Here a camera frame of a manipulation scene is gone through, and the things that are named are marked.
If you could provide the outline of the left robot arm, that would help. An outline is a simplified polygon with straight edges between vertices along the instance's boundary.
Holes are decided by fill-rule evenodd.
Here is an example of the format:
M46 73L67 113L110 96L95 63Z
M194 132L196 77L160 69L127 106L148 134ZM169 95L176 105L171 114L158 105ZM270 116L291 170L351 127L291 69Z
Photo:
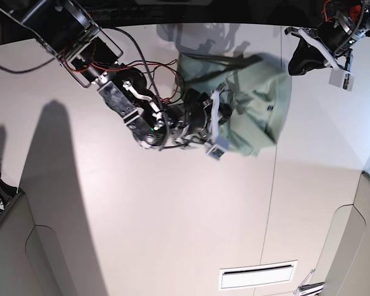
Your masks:
M299 39L288 65L291 76L312 70L345 67L338 58L352 56L352 46L370 31L370 1L324 1L322 22L316 28L288 27L284 33Z

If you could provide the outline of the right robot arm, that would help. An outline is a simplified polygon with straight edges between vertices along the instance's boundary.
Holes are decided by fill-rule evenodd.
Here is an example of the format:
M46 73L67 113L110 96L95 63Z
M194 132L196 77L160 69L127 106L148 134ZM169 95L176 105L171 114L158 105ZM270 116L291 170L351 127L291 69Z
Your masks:
M32 32L82 88L96 85L107 107L121 117L141 147L203 147L217 158L229 150L220 126L232 111L217 90L187 88L183 76L172 70L173 94L162 97L155 72L162 67L171 70L171 64L144 56L120 63L123 51L76 1L0 1L0 12Z

